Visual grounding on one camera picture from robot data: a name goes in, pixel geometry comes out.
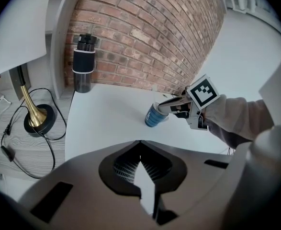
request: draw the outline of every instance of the white wall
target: white wall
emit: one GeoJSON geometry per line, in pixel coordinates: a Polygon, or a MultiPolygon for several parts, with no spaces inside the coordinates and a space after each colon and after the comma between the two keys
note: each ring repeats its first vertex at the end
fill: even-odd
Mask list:
{"type": "Polygon", "coordinates": [[[281,62],[281,34],[265,22],[228,9],[197,77],[208,74],[220,94],[261,99],[258,91],[281,62]]]}
{"type": "Polygon", "coordinates": [[[45,37],[46,55],[27,63],[27,70],[31,86],[49,88],[53,92],[53,85],[50,76],[50,46],[51,35],[45,37]]]}

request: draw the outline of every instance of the wooden floor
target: wooden floor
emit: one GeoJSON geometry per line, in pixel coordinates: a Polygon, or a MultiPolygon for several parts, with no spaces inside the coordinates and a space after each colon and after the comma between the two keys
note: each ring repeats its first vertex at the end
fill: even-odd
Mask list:
{"type": "MultiPolygon", "coordinates": [[[[10,91],[1,92],[5,98],[10,101],[10,91]]],[[[56,100],[60,111],[62,112],[65,120],[67,121],[70,103],[72,99],[73,90],[67,89],[62,94],[60,100],[56,100]]],[[[50,94],[46,90],[38,90],[31,93],[33,96],[33,102],[38,104],[49,104],[53,107],[57,114],[57,110],[54,107],[50,94]]],[[[10,118],[21,102],[14,101],[10,108],[0,117],[0,141],[10,118]]],[[[0,112],[8,104],[5,101],[0,103],[0,112]]],[[[24,117],[27,114],[27,110],[22,108],[16,115],[15,122],[12,126],[11,135],[6,136],[4,140],[4,146],[14,149],[16,152],[15,158],[19,161],[20,165],[36,176],[43,176],[50,172],[53,160],[50,149],[46,141],[42,137],[33,138],[27,134],[23,127],[24,117]]],[[[63,135],[65,132],[64,122],[59,114],[56,116],[56,122],[52,129],[47,133],[46,137],[57,138],[63,135]]],[[[61,165],[65,161],[65,137],[58,141],[50,141],[53,148],[56,167],[61,165]]],[[[9,162],[4,156],[0,148],[0,173],[22,179],[31,179],[29,176],[24,174],[19,168],[13,163],[9,162]]]]}

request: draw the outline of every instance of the black slot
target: black slot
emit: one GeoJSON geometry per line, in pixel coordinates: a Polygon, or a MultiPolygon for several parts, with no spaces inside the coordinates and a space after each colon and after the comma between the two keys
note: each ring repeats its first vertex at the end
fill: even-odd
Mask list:
{"type": "Polygon", "coordinates": [[[215,161],[211,159],[206,160],[204,163],[220,169],[226,169],[228,166],[228,163],[215,161]]]}
{"type": "Polygon", "coordinates": [[[31,210],[40,220],[48,223],[62,204],[73,185],[59,182],[53,189],[31,210]]]}

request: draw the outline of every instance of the white tabletop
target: white tabletop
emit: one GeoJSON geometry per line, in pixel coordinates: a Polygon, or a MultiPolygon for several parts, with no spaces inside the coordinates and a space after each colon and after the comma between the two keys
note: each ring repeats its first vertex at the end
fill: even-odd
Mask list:
{"type": "Polygon", "coordinates": [[[145,116],[154,102],[172,96],[162,93],[93,84],[88,93],[76,92],[67,122],[65,159],[132,140],[151,140],[203,152],[220,153],[226,144],[208,131],[191,130],[185,119],[170,114],[166,122],[150,128],[145,116]]]}

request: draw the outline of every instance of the power cord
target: power cord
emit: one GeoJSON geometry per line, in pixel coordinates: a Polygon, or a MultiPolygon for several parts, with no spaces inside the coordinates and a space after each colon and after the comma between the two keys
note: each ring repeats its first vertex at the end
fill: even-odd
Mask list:
{"type": "MultiPolygon", "coordinates": [[[[48,90],[47,88],[38,88],[38,89],[34,89],[34,90],[30,91],[29,93],[32,93],[33,91],[36,91],[36,90],[47,90],[47,91],[50,93],[51,98],[52,98],[52,101],[53,101],[53,104],[54,104],[54,106],[56,107],[56,109],[58,110],[58,113],[60,114],[60,116],[61,116],[61,118],[63,119],[64,124],[65,124],[65,132],[64,132],[64,134],[63,134],[61,137],[58,137],[58,138],[47,138],[47,137],[45,137],[45,135],[44,135],[43,133],[37,132],[37,131],[35,130],[35,128],[32,127],[33,131],[35,131],[36,134],[38,134],[39,136],[41,136],[42,138],[45,139],[45,141],[46,141],[47,144],[48,144],[48,147],[50,148],[50,151],[51,151],[51,154],[52,154],[52,158],[53,158],[53,166],[52,166],[52,169],[51,169],[51,171],[52,171],[52,170],[55,168],[55,163],[56,163],[56,161],[55,161],[55,155],[54,155],[53,149],[52,149],[51,144],[50,144],[49,141],[50,141],[50,140],[60,140],[60,139],[62,139],[62,138],[65,136],[65,134],[66,134],[67,123],[66,123],[66,121],[65,121],[65,118],[64,118],[63,114],[61,113],[61,111],[59,110],[57,104],[55,103],[55,100],[54,100],[54,98],[53,98],[53,96],[52,96],[51,91],[48,90]]],[[[18,163],[16,163],[16,161],[15,161],[16,159],[15,159],[15,153],[14,153],[14,151],[13,151],[11,148],[6,148],[6,147],[3,145],[4,137],[5,137],[6,135],[9,136],[9,135],[11,134],[11,128],[12,128],[12,125],[13,125],[13,118],[14,118],[14,116],[16,115],[16,113],[18,112],[18,110],[24,107],[24,108],[27,109],[27,112],[28,112],[28,114],[29,114],[29,109],[28,109],[26,106],[24,106],[23,103],[24,103],[24,100],[22,101],[22,103],[20,104],[20,106],[16,109],[16,111],[14,112],[14,114],[12,115],[9,124],[6,126],[5,131],[3,132],[3,135],[2,135],[2,138],[1,138],[1,149],[2,149],[2,152],[4,153],[4,155],[9,159],[9,161],[10,161],[10,162],[14,162],[14,164],[15,164],[21,171],[23,171],[25,174],[27,174],[28,176],[30,176],[30,177],[32,177],[32,178],[34,178],[34,179],[41,179],[42,177],[37,177],[37,176],[31,175],[31,174],[28,173],[25,169],[23,169],[21,165],[18,165],[18,163]]]]}

